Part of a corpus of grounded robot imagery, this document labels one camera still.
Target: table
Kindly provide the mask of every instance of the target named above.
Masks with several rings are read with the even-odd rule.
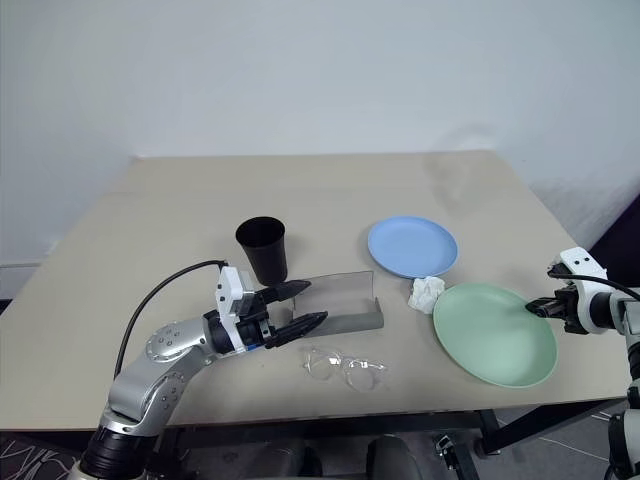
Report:
[[[548,296],[554,255],[574,246],[542,203],[490,151],[291,157],[145,158],[103,195],[0,318],[0,429],[95,427],[124,327],[139,301],[174,271],[208,258],[250,269],[234,239],[246,218],[287,227],[289,278],[373,270],[381,330],[301,340],[219,362],[190,383],[171,424],[222,425],[602,400],[629,383],[624,339],[577,336],[552,322],[559,348],[541,385],[506,389],[466,373],[443,351],[429,317],[406,305],[409,280],[366,248],[392,215],[446,226],[460,256],[448,286],[490,282]],[[171,284],[147,307],[125,365],[158,327],[215,306],[215,268]],[[388,366],[371,393],[321,382],[299,349],[331,345]]]

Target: plate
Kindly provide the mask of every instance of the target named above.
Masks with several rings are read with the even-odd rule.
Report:
[[[449,270],[458,245],[449,231],[421,217],[391,217],[369,231],[371,256],[396,275],[423,278]]]
[[[531,387],[551,375],[558,349],[547,320],[529,313],[526,303],[509,290],[463,283],[440,295],[433,324],[467,372],[502,387]]]

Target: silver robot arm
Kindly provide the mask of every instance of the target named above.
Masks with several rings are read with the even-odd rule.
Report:
[[[268,303],[291,298],[309,285],[294,280],[255,292],[246,272],[223,267],[218,309],[157,330],[116,377],[98,429],[68,478],[142,478],[158,436],[196,373],[215,360],[284,345],[326,318],[327,312],[317,312],[281,329],[269,324]]]
[[[632,379],[627,390],[630,408],[609,421],[610,464],[618,478],[640,480],[640,290],[621,292],[612,285],[577,278],[595,277],[611,283],[607,271],[580,247],[561,252],[548,274],[567,286],[556,290],[554,297],[530,302],[529,311],[564,320],[568,333],[600,334],[615,329],[625,337]]]

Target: black cup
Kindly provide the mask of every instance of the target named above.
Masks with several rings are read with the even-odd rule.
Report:
[[[266,286],[287,278],[284,254],[284,224],[277,218],[255,217],[236,230],[236,240],[249,257],[258,281]]]

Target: eyeglasses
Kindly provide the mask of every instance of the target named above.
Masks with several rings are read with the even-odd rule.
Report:
[[[387,367],[379,362],[345,355],[338,350],[304,347],[304,369],[317,380],[329,380],[340,372],[354,390],[369,392],[381,381]]]

